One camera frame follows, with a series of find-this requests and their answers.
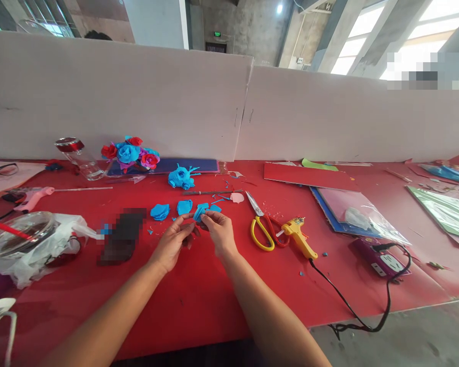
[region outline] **scissor blade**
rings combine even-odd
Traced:
[[[250,193],[248,191],[245,191],[246,192],[246,196],[248,197],[248,200],[250,200],[250,204],[251,206],[253,207],[253,210],[255,211],[255,213],[261,217],[264,215],[264,212],[260,210],[260,207],[259,205],[257,204],[257,202],[255,201],[255,199],[253,198],[253,196],[250,195]]]

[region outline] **glass bottle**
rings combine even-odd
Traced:
[[[56,147],[73,164],[77,165],[80,173],[89,181],[102,178],[105,174],[97,164],[85,145],[77,138],[63,138],[55,142]]]

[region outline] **scissors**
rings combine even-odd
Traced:
[[[286,241],[285,242],[280,242],[279,239],[277,238],[276,234],[275,234],[275,230],[274,230],[274,227],[272,225],[272,224],[275,224],[275,225],[279,226],[279,228],[281,228],[282,227],[281,223],[276,218],[271,217],[271,216],[269,216],[267,214],[264,214],[264,212],[259,208],[259,205],[255,201],[253,196],[251,196],[248,191],[245,191],[245,192],[246,192],[246,196],[248,197],[248,200],[250,200],[251,206],[253,206],[253,210],[255,210],[255,213],[257,214],[255,219],[252,220],[251,227],[250,227],[250,234],[251,234],[251,237],[253,238],[253,241],[255,242],[255,244],[258,247],[260,247],[262,250],[265,250],[265,251],[272,251],[275,248],[275,243],[277,243],[280,247],[286,247],[289,244],[290,237],[286,236],[287,237]],[[260,221],[260,217],[264,218],[267,221],[267,224],[268,224],[269,229],[270,229],[269,231],[267,231],[265,229],[264,225]],[[269,244],[270,244],[269,246],[262,245],[259,242],[259,240],[257,240],[257,237],[255,237],[255,223],[258,223],[258,225],[261,228],[261,230],[263,231],[265,237],[267,237],[267,239],[269,240]]]

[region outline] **white partition board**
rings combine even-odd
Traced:
[[[459,154],[459,90],[254,66],[236,159],[397,162]]]
[[[162,156],[232,161],[252,58],[0,32],[0,158],[100,158],[124,135]]]

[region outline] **yellow glue gun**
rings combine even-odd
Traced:
[[[316,260],[318,258],[318,254],[308,246],[306,237],[304,237],[304,235],[301,233],[301,226],[303,224],[304,218],[297,217],[284,224],[281,229],[285,234],[291,236],[294,241],[296,241],[297,246],[306,258],[312,258],[313,260]]]

